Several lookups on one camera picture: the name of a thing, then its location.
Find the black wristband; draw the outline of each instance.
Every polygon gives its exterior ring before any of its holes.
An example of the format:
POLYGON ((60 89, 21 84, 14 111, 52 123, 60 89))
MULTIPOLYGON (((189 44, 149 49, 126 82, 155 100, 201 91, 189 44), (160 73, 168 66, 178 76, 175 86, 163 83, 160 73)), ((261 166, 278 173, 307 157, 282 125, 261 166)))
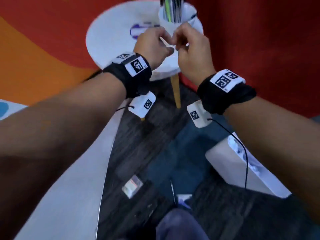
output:
POLYGON ((222 115, 231 104, 249 101, 257 95, 254 88, 244 83, 239 83, 229 92, 225 92, 210 82, 214 75, 206 78, 197 91, 203 108, 209 113, 222 115))
POLYGON ((113 74, 118 78, 124 85, 127 91, 127 98, 135 98, 140 95, 146 95, 149 92, 149 82, 152 76, 152 70, 148 61, 140 54, 135 53, 134 55, 129 56, 120 64, 111 63, 102 72, 108 72, 113 74), (138 60, 139 57, 142 57, 143 61, 146 63, 147 67, 143 68, 143 65, 138 60), (134 76, 132 76, 126 66, 131 66, 134 76))

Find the small card box on floor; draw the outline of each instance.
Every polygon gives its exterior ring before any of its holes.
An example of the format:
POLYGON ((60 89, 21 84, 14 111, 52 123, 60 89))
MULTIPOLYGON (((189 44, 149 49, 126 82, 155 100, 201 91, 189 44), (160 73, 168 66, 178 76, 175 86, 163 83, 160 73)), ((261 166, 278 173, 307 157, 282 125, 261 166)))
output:
POLYGON ((142 181, 136 175, 133 175, 132 178, 130 178, 130 180, 122 187, 122 191, 129 199, 131 199, 142 186, 142 181))
POLYGON ((191 116, 195 126, 198 128, 205 127, 212 122, 212 120, 208 121, 208 119, 212 119, 212 117, 211 114, 203 108, 201 100, 198 100, 193 104, 190 104, 186 108, 186 110, 191 116))
POLYGON ((130 106, 133 106, 134 108, 129 107, 129 111, 140 118, 144 118, 155 101, 156 96, 149 91, 147 95, 135 97, 130 103, 130 106))

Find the blue circle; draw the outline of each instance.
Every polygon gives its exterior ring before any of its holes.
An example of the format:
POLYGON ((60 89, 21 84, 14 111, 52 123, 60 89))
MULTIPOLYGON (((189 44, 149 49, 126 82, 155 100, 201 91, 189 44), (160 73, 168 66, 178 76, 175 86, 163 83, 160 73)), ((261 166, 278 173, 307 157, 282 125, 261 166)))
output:
POLYGON ((144 33, 147 28, 160 27, 159 24, 154 24, 153 22, 143 22, 132 25, 130 28, 130 36, 135 40, 138 39, 139 35, 144 33))
POLYGON ((0 118, 5 115, 9 110, 9 105, 7 103, 0 103, 0 118))

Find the person's left arm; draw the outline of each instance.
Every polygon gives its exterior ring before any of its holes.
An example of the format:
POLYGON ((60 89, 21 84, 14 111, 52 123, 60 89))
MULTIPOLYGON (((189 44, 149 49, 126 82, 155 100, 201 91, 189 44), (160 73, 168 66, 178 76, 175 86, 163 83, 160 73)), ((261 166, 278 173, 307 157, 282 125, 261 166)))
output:
MULTIPOLYGON (((164 28, 137 41, 152 69, 173 53, 164 28)), ((0 121, 0 232, 13 239, 53 183, 95 141, 126 98, 123 83, 101 73, 0 121)))

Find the person's right hand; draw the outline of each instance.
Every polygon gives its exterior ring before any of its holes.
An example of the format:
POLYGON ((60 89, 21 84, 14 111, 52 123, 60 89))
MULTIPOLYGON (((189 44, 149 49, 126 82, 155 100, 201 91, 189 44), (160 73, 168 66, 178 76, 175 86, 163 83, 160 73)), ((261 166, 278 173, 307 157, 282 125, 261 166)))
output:
POLYGON ((178 64, 181 72, 197 87, 208 76, 216 73, 211 58, 209 39, 189 23, 177 28, 172 42, 179 51, 178 64))

